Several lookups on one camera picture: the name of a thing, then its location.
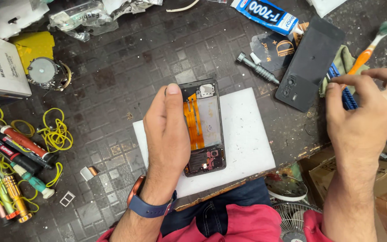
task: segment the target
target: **watch buckle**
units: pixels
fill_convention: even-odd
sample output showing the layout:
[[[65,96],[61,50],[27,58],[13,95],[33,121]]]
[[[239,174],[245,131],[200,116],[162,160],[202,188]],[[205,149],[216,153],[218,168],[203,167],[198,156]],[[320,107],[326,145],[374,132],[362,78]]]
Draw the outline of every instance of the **watch buckle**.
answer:
[[[166,215],[169,213],[169,210],[170,210],[170,208],[171,208],[172,201],[173,201],[173,198],[171,197],[171,199],[169,200],[169,203],[168,203],[168,205],[167,205],[167,208],[165,209],[164,216],[166,216]]]

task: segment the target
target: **red shirt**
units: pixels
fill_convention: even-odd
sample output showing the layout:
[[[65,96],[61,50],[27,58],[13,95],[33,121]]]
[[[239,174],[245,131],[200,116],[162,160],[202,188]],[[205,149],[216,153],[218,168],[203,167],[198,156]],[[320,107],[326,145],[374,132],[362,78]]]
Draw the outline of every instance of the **red shirt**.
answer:
[[[206,238],[196,227],[195,218],[189,226],[176,230],[164,238],[159,233],[157,242],[281,242],[279,213],[267,205],[241,207],[226,206],[228,212],[228,232],[215,233]],[[308,242],[332,242],[320,231],[322,215],[309,210],[304,213],[304,232]],[[114,228],[109,229],[97,242],[108,242]]]

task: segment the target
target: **blue watch strap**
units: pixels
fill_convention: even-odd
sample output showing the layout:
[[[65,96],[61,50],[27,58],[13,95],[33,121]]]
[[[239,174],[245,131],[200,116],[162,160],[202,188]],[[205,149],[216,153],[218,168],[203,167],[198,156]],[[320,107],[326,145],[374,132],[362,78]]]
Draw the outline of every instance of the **blue watch strap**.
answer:
[[[177,192],[174,191],[169,203],[154,206],[141,200],[137,195],[134,195],[129,203],[129,209],[140,215],[141,217],[154,218],[167,215],[167,213],[173,210],[175,201],[177,200]]]

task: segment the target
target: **green cloth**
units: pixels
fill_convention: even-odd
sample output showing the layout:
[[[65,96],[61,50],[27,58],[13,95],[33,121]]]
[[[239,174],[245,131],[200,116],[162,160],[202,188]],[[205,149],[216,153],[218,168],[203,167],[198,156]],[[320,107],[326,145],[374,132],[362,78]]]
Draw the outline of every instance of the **green cloth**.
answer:
[[[347,74],[350,69],[352,69],[353,64],[355,63],[356,59],[352,57],[352,55],[349,52],[349,48],[345,45],[341,45],[340,49],[337,51],[337,54],[334,58],[334,64],[336,65],[338,71],[340,72],[340,75]],[[368,66],[362,65],[358,71],[356,72],[356,75],[361,74],[361,71],[369,69]],[[322,86],[319,89],[319,95],[320,97],[325,97],[325,91],[326,86],[328,85],[328,79],[324,78],[322,82]],[[354,86],[347,86],[349,88],[349,91],[351,94],[355,93],[355,87]]]

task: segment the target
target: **toothbrush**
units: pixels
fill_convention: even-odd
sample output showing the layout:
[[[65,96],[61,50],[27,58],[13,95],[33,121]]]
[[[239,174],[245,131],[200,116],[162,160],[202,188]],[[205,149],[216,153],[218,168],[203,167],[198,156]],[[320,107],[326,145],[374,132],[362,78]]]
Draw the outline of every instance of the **toothbrush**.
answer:
[[[358,58],[356,59],[356,62],[355,64],[353,65],[352,69],[350,69],[349,75],[354,75],[357,70],[363,65],[365,64],[368,59],[370,59],[371,55],[373,54],[373,51],[374,49],[376,48],[376,46],[379,44],[380,40],[383,39],[383,37],[385,37],[387,35],[387,21],[383,22],[381,25],[380,25],[380,28],[379,28],[379,32],[377,33],[376,35],[376,38],[373,40],[373,42],[371,42],[370,46],[368,46],[368,48],[366,50],[364,50],[359,56]]]

